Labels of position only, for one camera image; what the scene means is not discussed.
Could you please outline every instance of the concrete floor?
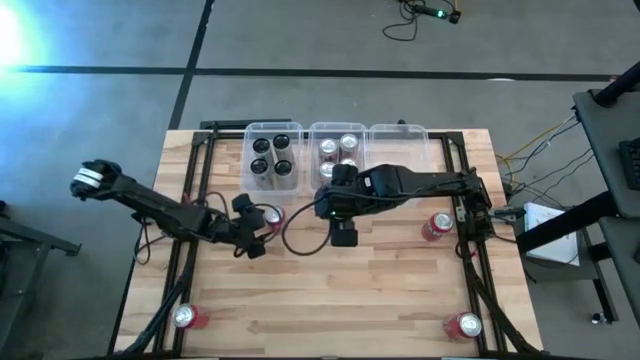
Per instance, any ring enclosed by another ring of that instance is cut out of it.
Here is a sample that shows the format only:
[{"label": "concrete floor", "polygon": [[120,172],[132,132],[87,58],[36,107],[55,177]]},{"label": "concrete floor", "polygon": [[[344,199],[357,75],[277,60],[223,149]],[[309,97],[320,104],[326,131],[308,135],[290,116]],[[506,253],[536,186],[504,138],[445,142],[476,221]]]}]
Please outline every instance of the concrete floor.
[{"label": "concrete floor", "polygon": [[[640,33],[631,0],[460,3],[459,25],[422,18],[418,40],[405,44],[380,33],[399,19],[391,0],[218,0],[198,66],[618,74],[640,59],[640,48],[628,45]],[[0,9],[13,9],[21,26],[15,63],[184,67],[205,1],[4,4]],[[106,351],[139,227],[114,202],[71,198],[69,181],[82,161],[101,157],[151,185],[181,81],[177,75],[0,73],[0,198],[17,221],[83,243],[77,258],[50,257],[39,302],[13,353],[67,359]],[[489,128],[496,151],[508,153],[565,119],[574,92],[605,85],[195,76],[179,128],[216,119],[290,117],[307,126],[405,119],[427,128]],[[587,148],[576,127],[519,178],[542,176]],[[550,194],[575,204],[603,189],[591,162]],[[530,284],[546,350],[637,358],[640,330],[615,269],[603,267],[621,317],[612,326],[590,324],[599,305],[589,282]]]}]

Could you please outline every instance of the soda can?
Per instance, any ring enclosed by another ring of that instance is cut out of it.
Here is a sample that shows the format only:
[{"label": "soda can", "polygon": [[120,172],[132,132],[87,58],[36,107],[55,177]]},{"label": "soda can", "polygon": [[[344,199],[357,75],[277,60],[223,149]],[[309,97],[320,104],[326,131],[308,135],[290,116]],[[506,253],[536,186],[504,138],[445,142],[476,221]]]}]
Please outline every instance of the soda can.
[{"label": "soda can", "polygon": [[358,138],[353,134],[342,135],[340,138],[340,158],[357,158],[359,143]]},{"label": "soda can", "polygon": [[202,329],[209,323],[209,315],[204,314],[196,306],[182,304],[173,313],[173,324],[181,329]]},{"label": "soda can", "polygon": [[455,342],[471,342],[482,332],[482,322],[475,314],[465,311],[447,316],[442,321],[442,329]]},{"label": "soda can", "polygon": [[269,225],[271,231],[278,231],[282,224],[284,224],[284,209],[280,206],[274,206],[278,211],[272,208],[267,208],[264,211],[264,221]]},{"label": "soda can", "polygon": [[273,169],[265,159],[255,159],[250,165],[256,186],[262,190],[273,190]]},{"label": "soda can", "polygon": [[288,135],[280,134],[273,138],[273,151],[275,151],[278,161],[287,160],[292,165],[295,165],[296,159],[292,148],[291,139]]},{"label": "soda can", "polygon": [[297,185],[296,171],[293,165],[287,160],[281,160],[276,163],[276,184],[278,190],[293,190]]},{"label": "soda can", "polygon": [[320,162],[332,162],[338,161],[338,143],[333,139],[324,139],[320,141],[320,148],[318,149],[320,154]]},{"label": "soda can", "polygon": [[340,161],[340,164],[342,165],[351,165],[351,166],[355,166],[358,167],[358,164],[356,164],[356,161],[350,158],[344,158],[342,159],[342,161]]},{"label": "soda can", "polygon": [[335,163],[332,162],[324,162],[320,165],[319,175],[320,175],[320,183],[322,185],[329,184],[331,182],[331,178],[333,177],[333,167]]},{"label": "soda can", "polygon": [[435,213],[431,219],[422,226],[422,237],[427,241],[438,241],[442,235],[453,228],[453,219],[447,213]]},{"label": "soda can", "polygon": [[270,167],[275,163],[273,160],[273,152],[271,151],[271,144],[269,140],[265,138],[257,139],[253,142],[253,154],[256,159],[265,159]]}]

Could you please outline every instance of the plastic bin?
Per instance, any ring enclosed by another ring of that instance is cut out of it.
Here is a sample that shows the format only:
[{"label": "plastic bin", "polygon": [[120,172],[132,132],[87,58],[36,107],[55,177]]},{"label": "plastic bin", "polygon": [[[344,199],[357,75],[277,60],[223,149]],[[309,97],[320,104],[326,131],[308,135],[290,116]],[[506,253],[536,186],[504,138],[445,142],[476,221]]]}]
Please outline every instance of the plastic bin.
[{"label": "plastic bin", "polygon": [[[291,151],[295,159],[291,174],[293,178],[288,182],[278,182],[273,172],[273,165],[278,161],[276,152],[274,151],[273,139],[280,134],[289,137]],[[265,185],[264,181],[258,181],[251,171],[251,163],[258,157],[253,150],[253,144],[258,139],[266,139],[269,142],[269,156],[273,157],[273,163],[270,164],[267,178],[271,179],[272,186]],[[247,192],[257,198],[265,198],[271,196],[292,196],[299,193],[303,183],[303,129],[302,125],[296,122],[269,122],[269,123],[252,123],[245,129],[243,151],[242,151],[242,170],[241,184],[242,192]]]},{"label": "plastic bin", "polygon": [[415,172],[433,171],[429,134],[419,125],[380,124],[369,129],[366,168],[402,165]]},{"label": "plastic bin", "polygon": [[[340,150],[340,139],[346,134],[352,134],[357,139],[357,150],[353,155]],[[355,161],[358,170],[362,171],[365,166],[365,153],[367,151],[367,128],[359,123],[329,123],[318,122],[309,128],[309,184],[312,191],[322,186],[320,178],[320,165],[325,159],[320,156],[320,144],[325,139],[332,139],[338,145],[338,154],[332,162],[338,163],[345,158]]]}]

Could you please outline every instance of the bright light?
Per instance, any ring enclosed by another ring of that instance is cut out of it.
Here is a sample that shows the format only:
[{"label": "bright light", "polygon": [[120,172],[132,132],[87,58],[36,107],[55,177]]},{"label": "bright light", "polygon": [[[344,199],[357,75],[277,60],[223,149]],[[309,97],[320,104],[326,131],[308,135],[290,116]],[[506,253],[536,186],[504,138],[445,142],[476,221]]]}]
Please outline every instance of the bright light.
[{"label": "bright light", "polygon": [[18,16],[7,5],[0,4],[0,66],[15,65],[22,56]]}]

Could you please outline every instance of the yellow cable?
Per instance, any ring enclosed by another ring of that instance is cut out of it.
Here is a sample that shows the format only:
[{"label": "yellow cable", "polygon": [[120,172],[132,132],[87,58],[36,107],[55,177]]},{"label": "yellow cable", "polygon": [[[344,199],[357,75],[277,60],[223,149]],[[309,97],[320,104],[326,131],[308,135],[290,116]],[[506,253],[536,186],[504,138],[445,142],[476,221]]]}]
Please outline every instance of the yellow cable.
[{"label": "yellow cable", "polygon": [[504,156],[500,155],[500,154],[495,154],[496,157],[498,159],[500,159],[505,165],[507,165],[507,170],[509,170],[509,184],[513,183],[515,181],[515,176],[513,174],[513,170],[511,170],[511,164],[509,163],[509,160],[507,160]]},{"label": "yellow cable", "polygon": [[514,151],[513,153],[511,153],[508,156],[505,156],[504,159],[505,160],[509,160],[511,159],[514,155],[518,155],[522,150],[528,148],[529,146],[535,144],[536,141],[540,140],[543,136],[547,135],[548,133],[552,132],[553,130],[559,128],[563,123],[560,123],[558,125],[552,126],[550,128],[548,128],[547,130],[545,130],[542,134],[536,136],[533,140],[529,141],[526,145],[524,145],[523,147],[521,147],[520,149]]}]

